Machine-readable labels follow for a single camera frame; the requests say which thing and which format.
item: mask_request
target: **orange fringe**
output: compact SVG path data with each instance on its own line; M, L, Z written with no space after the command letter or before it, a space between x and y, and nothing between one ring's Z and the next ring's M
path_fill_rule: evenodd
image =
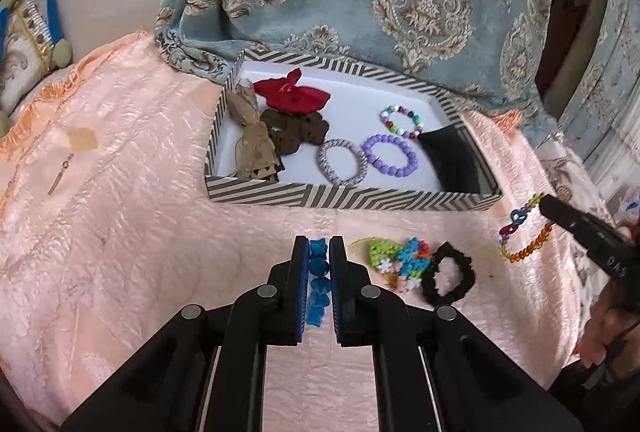
M521 110L513 108L507 112L492 117L492 120L503 133L510 135L516 132L516 129L522 122L523 117L524 115Z

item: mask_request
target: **orange bead bracelet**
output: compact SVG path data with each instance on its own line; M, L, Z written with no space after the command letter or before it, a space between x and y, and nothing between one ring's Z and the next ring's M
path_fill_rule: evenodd
M540 199L542 199L543 196L544 194L536 194L522 208L517 208L511 212L511 224L507 224L505 227L500 229L500 256L502 258L508 259L509 262L518 262L519 260L522 260L523 258L531 255L534 250L539 250L540 248L542 248L542 245L548 240L549 234L551 233L551 229L553 227L552 222L548 222L547 224L545 224L545 227L542 228L542 231L526 248L520 250L517 253L509 253L507 251L507 242L509 240L509 237L516 232L518 227L524 221L527 220L529 212L540 204Z

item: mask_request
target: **red fabric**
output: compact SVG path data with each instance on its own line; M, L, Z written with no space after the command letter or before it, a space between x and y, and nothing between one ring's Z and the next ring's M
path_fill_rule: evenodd
M313 87L296 84L302 77L300 68L282 78L268 78L254 83L255 93L264 96L267 105L289 114L308 114L322 109L331 95Z

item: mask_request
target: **multicolored bead bracelet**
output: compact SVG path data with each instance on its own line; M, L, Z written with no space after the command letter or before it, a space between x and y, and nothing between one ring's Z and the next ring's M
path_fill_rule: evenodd
M385 165L384 162L372 152L372 147L380 142L393 143L394 145L397 145L404 155L409 158L408 165L402 168ZM382 134L376 134L364 142L362 150L364 151L364 154L366 154L369 163L380 170L383 174L396 177L407 177L418 170L418 158L415 152L411 150L406 142L398 138L398 136L383 136Z
M527 220L529 212L540 204L540 199L542 199L543 196L544 194L536 194L522 208L516 208L511 212L511 224L507 224L505 227L500 229L500 256L502 258L509 259L509 262L518 262L523 258L527 258L534 252L534 250L539 250L540 248L542 248L542 245L549 238L551 228L553 227L552 222L548 222L547 224L545 224L545 227L542 228L542 231L526 248L520 250L517 253L509 253L507 251L507 242L509 241L509 237L516 232L518 227L524 221Z
M400 127L398 127L389 119L392 112L399 112L400 114L405 114L409 118L411 118L414 122L415 130L402 130ZM380 113L380 120L382 120L382 123L384 123L386 128L389 129L389 132L397 134L398 136L402 136L403 138L415 139L422 133L422 123L420 122L420 116L415 114L412 110L408 110L406 107L403 107L402 105L389 105Z

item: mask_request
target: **purple bead bracelet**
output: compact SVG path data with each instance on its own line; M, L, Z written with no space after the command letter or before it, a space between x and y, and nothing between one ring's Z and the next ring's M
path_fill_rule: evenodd
M373 154L371 149L377 143L392 143L400 148L400 150L404 153L405 156L409 158L409 164L404 168L396 168L385 165L382 160ZM376 134L375 136L371 136L367 141L364 142L362 146L362 150L367 155L367 161L371 163L375 168L380 170L383 174L388 174L389 176L396 177L407 177L416 170L418 170L418 158L415 155L415 152L411 150L408 143L403 141L398 136L383 136L382 134Z

